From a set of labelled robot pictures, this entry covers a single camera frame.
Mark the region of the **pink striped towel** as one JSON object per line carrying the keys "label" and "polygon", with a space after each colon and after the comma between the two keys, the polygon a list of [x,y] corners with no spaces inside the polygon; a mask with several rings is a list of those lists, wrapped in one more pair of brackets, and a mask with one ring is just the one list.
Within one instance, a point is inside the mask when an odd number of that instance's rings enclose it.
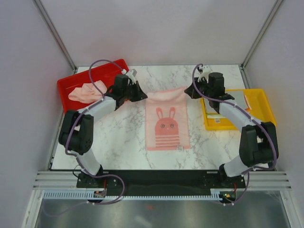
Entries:
{"label": "pink striped towel", "polygon": [[190,149],[186,87],[149,92],[145,101],[145,145],[148,151]]}

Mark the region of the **grey towel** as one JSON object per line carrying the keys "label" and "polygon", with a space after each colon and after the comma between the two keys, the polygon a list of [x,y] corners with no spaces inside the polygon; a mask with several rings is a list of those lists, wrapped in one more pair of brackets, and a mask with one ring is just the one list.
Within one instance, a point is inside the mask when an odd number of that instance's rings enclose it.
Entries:
{"label": "grey towel", "polygon": [[232,97],[234,97],[234,102],[239,107],[241,107],[242,109],[247,108],[243,90],[228,91],[228,94],[230,94]]}

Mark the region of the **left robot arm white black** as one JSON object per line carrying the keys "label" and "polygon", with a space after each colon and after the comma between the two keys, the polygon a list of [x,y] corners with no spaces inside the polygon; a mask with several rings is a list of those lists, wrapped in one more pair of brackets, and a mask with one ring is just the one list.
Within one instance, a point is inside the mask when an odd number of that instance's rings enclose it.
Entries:
{"label": "left robot arm white black", "polygon": [[58,142],[64,146],[66,155],[76,158],[93,187],[100,187],[104,182],[104,176],[100,173],[102,166],[92,151],[94,124],[116,111],[125,101],[137,102],[147,98],[135,74],[134,70],[130,70],[117,75],[114,84],[101,99],[78,111],[68,110],[64,116]]}

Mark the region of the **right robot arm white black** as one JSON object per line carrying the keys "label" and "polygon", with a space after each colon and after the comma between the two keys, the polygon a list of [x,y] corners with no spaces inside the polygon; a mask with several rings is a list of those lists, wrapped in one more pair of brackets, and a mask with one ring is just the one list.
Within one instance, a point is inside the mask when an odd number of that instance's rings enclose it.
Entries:
{"label": "right robot arm white black", "polygon": [[278,159],[276,127],[272,122],[262,122],[241,108],[235,98],[226,93],[222,73],[213,72],[208,78],[192,77],[192,84],[184,91],[192,99],[205,98],[216,113],[227,118],[240,131],[238,156],[223,164],[217,175],[218,184],[229,187],[235,176],[251,170],[275,168]]}

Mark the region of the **red plastic bin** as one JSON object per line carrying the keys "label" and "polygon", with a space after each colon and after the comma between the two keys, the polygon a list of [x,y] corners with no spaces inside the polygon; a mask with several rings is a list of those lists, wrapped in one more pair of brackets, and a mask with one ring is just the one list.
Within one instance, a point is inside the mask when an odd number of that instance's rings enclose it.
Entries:
{"label": "red plastic bin", "polygon": [[[129,70],[124,59],[119,59],[114,61],[118,66],[112,63],[106,63],[101,66],[93,67],[91,69],[91,76],[94,82],[101,80],[106,87],[114,84],[114,79],[117,74],[121,74],[123,69]],[[88,70],[77,73],[75,75],[62,78],[57,81],[57,86],[63,106],[64,113],[68,110],[78,110],[86,107],[86,104],[71,101],[68,98],[69,93],[71,93],[76,87],[81,87],[84,83],[90,83]]]}

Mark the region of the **plain peach towel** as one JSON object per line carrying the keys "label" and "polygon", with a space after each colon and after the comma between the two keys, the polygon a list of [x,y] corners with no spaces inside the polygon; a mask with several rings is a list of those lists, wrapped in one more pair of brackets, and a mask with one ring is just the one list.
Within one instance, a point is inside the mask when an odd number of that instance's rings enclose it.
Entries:
{"label": "plain peach towel", "polygon": [[101,99],[102,94],[100,91],[105,94],[107,87],[101,80],[96,81],[95,85],[99,90],[97,90],[92,83],[84,83],[81,87],[76,87],[71,93],[69,93],[69,100],[90,104]]}

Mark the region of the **yellow plastic bin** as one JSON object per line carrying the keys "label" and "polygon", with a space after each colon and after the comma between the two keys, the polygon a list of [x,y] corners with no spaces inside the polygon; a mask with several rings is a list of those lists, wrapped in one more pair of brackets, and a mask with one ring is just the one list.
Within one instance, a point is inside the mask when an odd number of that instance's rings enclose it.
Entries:
{"label": "yellow plastic bin", "polygon": [[[247,96],[252,110],[249,113],[260,119],[262,122],[272,122],[276,124],[275,117],[271,110],[267,96],[263,89],[228,89],[228,91],[243,90]],[[206,113],[216,113],[209,105],[206,98],[200,100],[204,118],[204,125],[208,131],[223,131],[223,130],[236,130],[237,128],[231,121],[222,116],[220,119],[208,119]]]}

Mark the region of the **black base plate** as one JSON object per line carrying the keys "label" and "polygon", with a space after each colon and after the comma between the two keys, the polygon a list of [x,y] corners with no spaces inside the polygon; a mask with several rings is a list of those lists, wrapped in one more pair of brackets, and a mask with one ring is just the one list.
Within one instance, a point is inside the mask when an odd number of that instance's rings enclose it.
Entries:
{"label": "black base plate", "polygon": [[106,187],[110,196],[118,196],[123,190],[120,177],[127,196],[193,196],[207,195],[211,189],[245,188],[243,177],[221,177],[218,170],[104,170],[100,174],[111,176],[96,179],[81,172],[76,187]]}

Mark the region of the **right aluminium frame post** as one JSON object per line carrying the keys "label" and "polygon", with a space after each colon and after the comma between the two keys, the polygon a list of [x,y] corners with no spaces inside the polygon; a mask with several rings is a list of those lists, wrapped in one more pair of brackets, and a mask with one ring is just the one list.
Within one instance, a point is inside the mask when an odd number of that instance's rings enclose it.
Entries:
{"label": "right aluminium frame post", "polygon": [[263,36],[267,32],[267,29],[269,28],[270,24],[274,20],[276,14],[280,10],[283,3],[284,3],[284,0],[276,0],[274,2],[268,16],[266,17],[261,29],[259,30],[253,44],[250,47],[247,55],[245,56],[243,62],[240,64],[240,67],[241,67],[242,70],[245,70],[245,68],[248,65],[250,59],[252,58],[252,55],[254,54],[256,48],[259,46],[259,43],[261,42]]}

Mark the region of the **aluminium frame post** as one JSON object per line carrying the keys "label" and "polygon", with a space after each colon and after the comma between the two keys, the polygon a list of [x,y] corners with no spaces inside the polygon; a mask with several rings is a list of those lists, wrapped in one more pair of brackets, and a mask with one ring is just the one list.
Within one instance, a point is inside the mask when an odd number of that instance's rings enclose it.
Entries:
{"label": "aluminium frame post", "polygon": [[261,42],[263,36],[267,32],[267,29],[269,28],[270,24],[274,20],[276,14],[280,10],[283,3],[284,3],[284,0],[276,0],[274,2],[268,16],[266,17],[261,29],[259,30],[253,44],[250,47],[247,55],[245,56],[243,62],[240,64],[240,67],[241,67],[242,70],[245,70],[245,68],[248,65],[250,59],[252,58],[252,55],[254,54],[256,48],[259,46],[259,43]]}
{"label": "aluminium frame post", "polygon": [[61,39],[49,13],[47,12],[43,2],[41,0],[33,0],[32,1],[34,3],[34,5],[36,6],[39,14],[41,15],[44,23],[46,24],[48,30],[50,31],[53,39],[55,40],[57,46],[59,47],[61,53],[63,54],[65,60],[67,61],[67,63],[69,64],[69,66],[71,67],[73,73],[75,73],[77,71],[77,66],[75,65],[74,61],[71,58],[71,55],[69,54],[63,40]]}

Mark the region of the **left aluminium frame post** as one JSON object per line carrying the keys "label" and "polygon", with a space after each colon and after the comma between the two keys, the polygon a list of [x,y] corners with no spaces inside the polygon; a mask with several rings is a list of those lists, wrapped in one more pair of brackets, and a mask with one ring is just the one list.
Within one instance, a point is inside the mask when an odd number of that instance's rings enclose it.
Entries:
{"label": "left aluminium frame post", "polygon": [[71,55],[69,54],[63,40],[61,39],[49,13],[47,12],[43,2],[41,0],[33,0],[32,1],[34,3],[34,5],[36,6],[39,14],[41,15],[44,23],[46,24],[48,30],[50,31],[53,39],[55,40],[57,46],[59,47],[61,53],[63,54],[65,60],[67,61],[67,63],[69,64],[69,66],[71,67],[73,73],[75,73],[77,71],[77,66],[75,65],[74,61],[71,58]]}

